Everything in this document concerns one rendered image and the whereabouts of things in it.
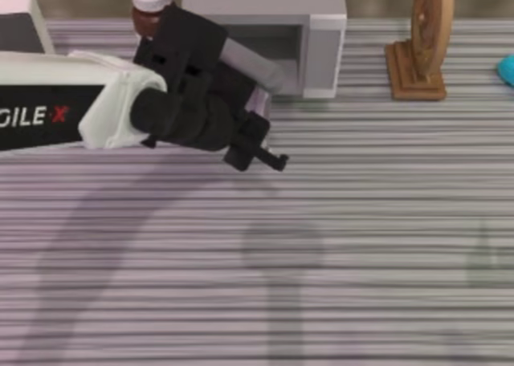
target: striped tabletop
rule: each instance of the striped tabletop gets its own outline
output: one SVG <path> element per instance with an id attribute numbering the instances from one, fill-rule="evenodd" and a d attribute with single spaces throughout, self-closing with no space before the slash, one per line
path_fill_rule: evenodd
<path id="1" fill-rule="evenodd" d="M 125 20 L 50 28 L 59 52 L 136 45 Z M 514 24 L 457 22 L 428 104 L 390 100 L 408 29 L 350 21 L 337 98 L 275 102 L 285 173 L 172 146 L 1 160 L 0 364 L 514 364 Z"/>

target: pill bottle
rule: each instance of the pill bottle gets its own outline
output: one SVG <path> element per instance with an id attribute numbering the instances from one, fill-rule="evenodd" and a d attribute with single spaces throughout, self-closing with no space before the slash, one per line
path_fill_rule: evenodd
<path id="1" fill-rule="evenodd" d="M 164 9 L 172 0 L 132 0 L 132 20 L 139 38 L 152 38 Z"/>

